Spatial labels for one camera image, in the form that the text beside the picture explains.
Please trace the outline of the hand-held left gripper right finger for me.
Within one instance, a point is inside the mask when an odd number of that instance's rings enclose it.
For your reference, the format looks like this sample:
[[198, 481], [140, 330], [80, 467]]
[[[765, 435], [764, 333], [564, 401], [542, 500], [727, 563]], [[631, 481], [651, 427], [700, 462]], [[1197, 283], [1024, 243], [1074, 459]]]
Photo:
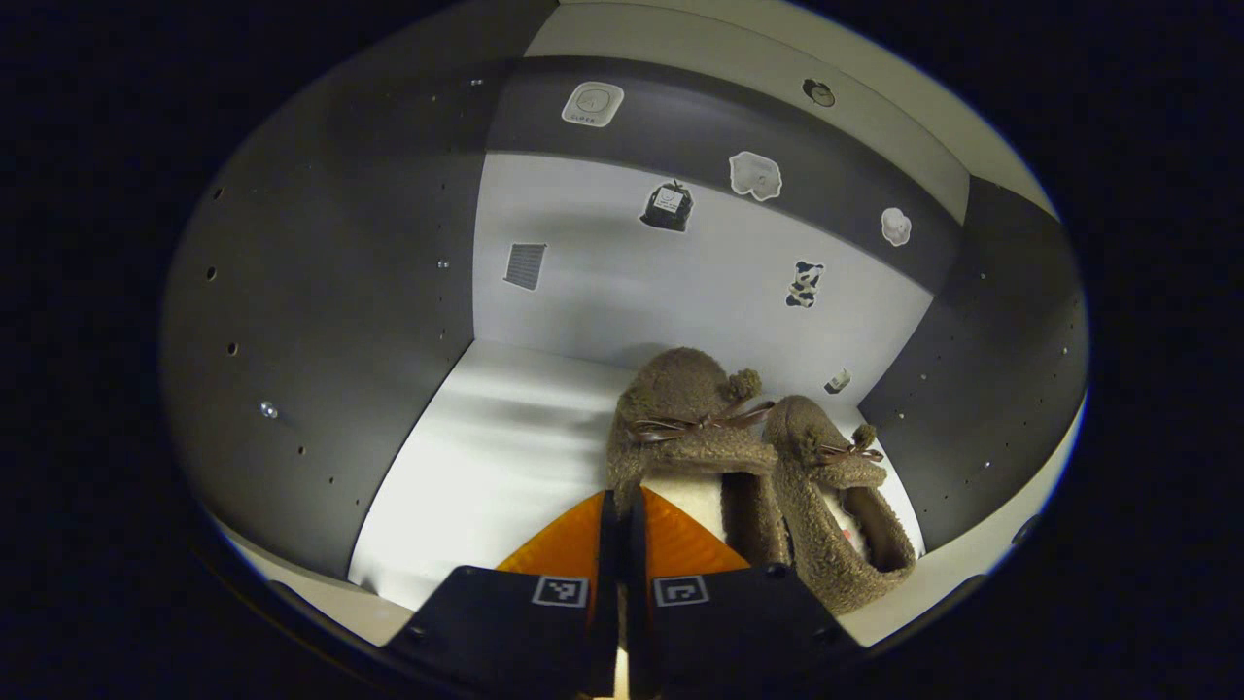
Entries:
[[866, 655], [781, 563], [751, 566], [652, 489], [627, 517], [634, 696], [824, 696]]

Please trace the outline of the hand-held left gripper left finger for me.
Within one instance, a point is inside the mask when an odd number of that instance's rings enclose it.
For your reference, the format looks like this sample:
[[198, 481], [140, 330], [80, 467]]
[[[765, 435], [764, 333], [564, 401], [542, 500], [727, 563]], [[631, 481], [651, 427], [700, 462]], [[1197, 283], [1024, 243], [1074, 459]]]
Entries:
[[554, 518], [498, 567], [462, 566], [384, 652], [483, 696], [610, 696], [620, 614], [613, 495]]

